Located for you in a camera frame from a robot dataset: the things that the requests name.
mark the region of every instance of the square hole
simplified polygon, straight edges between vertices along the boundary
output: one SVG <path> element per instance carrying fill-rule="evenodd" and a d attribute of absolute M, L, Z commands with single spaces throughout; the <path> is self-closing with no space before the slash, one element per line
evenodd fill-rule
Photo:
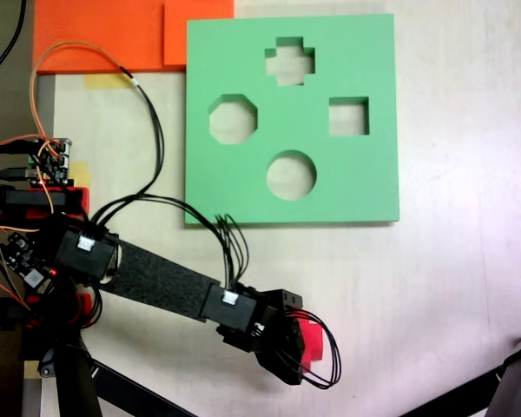
<path fill-rule="evenodd" d="M 328 113 L 330 136 L 369 134 L 368 97 L 332 97 Z"/>

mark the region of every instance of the circuit board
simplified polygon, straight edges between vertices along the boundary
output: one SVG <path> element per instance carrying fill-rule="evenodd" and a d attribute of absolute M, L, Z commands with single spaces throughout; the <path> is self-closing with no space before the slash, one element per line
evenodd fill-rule
<path fill-rule="evenodd" d="M 60 143 L 53 143 L 51 146 L 52 149 L 58 153 L 59 158 L 54 157 L 48 149 L 44 149 L 40 159 L 57 182 L 60 182 L 66 187 L 73 187 L 74 181 L 69 179 L 69 152 L 72 142 L 68 138 L 59 138 L 58 141 L 60 141 Z M 29 158 L 29 165 L 33 169 L 36 169 L 36 164 L 31 158 Z M 55 182 L 53 182 L 47 174 L 43 174 L 43 181 L 46 186 L 53 187 L 55 185 Z M 38 179 L 32 178 L 30 179 L 30 186 L 32 188 L 39 188 L 41 184 L 39 184 Z"/>
<path fill-rule="evenodd" d="M 33 255 L 30 241 L 18 233 L 8 238 L 7 245 L 0 245 L 4 261 L 8 268 L 18 274 L 32 288 L 41 292 L 45 282 L 56 275 L 53 268 L 49 268 Z"/>

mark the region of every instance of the shape sorter board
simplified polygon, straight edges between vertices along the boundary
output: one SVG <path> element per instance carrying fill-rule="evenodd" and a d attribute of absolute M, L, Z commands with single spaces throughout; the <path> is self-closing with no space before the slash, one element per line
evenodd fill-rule
<path fill-rule="evenodd" d="M 302 83 L 282 86 L 266 60 L 289 45 L 313 68 Z M 397 221 L 395 91 L 392 15 L 190 21 L 186 202 L 211 221 L 226 213 L 240 223 Z M 239 144 L 211 134 L 210 115 L 232 101 L 255 117 Z M 336 104 L 361 106 L 365 130 L 333 132 Z M 280 156 L 309 163 L 307 195 L 289 201 L 268 187 Z"/>

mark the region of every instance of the orange foam block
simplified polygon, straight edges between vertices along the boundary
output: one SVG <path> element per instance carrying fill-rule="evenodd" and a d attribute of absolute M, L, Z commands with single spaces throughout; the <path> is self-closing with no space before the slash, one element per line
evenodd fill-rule
<path fill-rule="evenodd" d="M 173 71 L 187 64 L 188 20 L 231 19 L 234 0 L 166 0 L 164 7 L 164 65 Z"/>
<path fill-rule="evenodd" d="M 86 41 L 130 71 L 185 70 L 187 20 L 233 15 L 233 0 L 35 0 L 33 62 L 55 43 Z M 99 53 L 77 47 L 53 52 L 39 69 L 113 71 L 118 68 Z"/>

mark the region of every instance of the black metal leg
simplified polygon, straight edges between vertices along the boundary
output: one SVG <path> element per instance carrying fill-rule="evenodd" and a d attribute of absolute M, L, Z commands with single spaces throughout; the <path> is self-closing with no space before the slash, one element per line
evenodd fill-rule
<path fill-rule="evenodd" d="M 402 417 L 470 417 L 490 405 L 503 373 L 503 366 L 492 369 Z"/>
<path fill-rule="evenodd" d="M 93 379 L 100 398 L 134 417 L 197 417 L 99 361 Z"/>
<path fill-rule="evenodd" d="M 59 345 L 54 371 L 62 417 L 102 417 L 85 350 L 77 344 Z"/>
<path fill-rule="evenodd" d="M 521 357 L 508 365 L 485 417 L 521 417 Z"/>

